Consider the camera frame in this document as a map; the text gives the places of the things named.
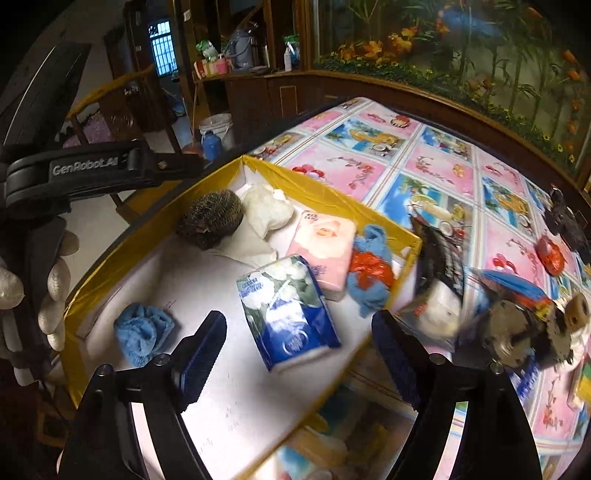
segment white bottle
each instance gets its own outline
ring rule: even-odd
[[[285,53],[283,54],[283,62],[285,63],[285,71],[291,72],[291,53],[290,48],[285,48]]]

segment pink tissue pack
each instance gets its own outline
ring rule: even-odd
[[[306,259],[329,300],[345,296],[356,230],[349,219],[306,210],[287,250],[286,256],[297,254]]]

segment blue towel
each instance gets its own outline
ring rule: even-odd
[[[359,252],[371,252],[388,265],[392,264],[392,252],[386,245],[388,237],[384,229],[379,225],[366,225],[363,235],[355,237],[353,248]]]
[[[371,252],[380,257],[388,265],[392,264],[392,252],[386,245],[386,232],[379,225],[367,225],[364,236],[357,236],[353,241],[353,248],[359,252]],[[375,281],[367,290],[362,290],[357,284],[357,273],[347,275],[347,291],[359,303],[359,314],[367,317],[369,312],[381,310],[390,297],[388,287],[380,281]]]
[[[162,310],[155,307],[132,303],[113,325],[119,348],[135,367],[143,367],[156,355],[168,334],[174,328],[174,321]]]

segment blue tissue pack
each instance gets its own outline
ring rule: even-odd
[[[301,256],[270,263],[236,284],[267,370],[340,347],[324,295]]]

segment thermos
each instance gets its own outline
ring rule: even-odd
[[[203,155],[209,161],[215,160],[223,152],[222,140],[211,130],[205,132],[205,135],[201,137],[201,145]]]

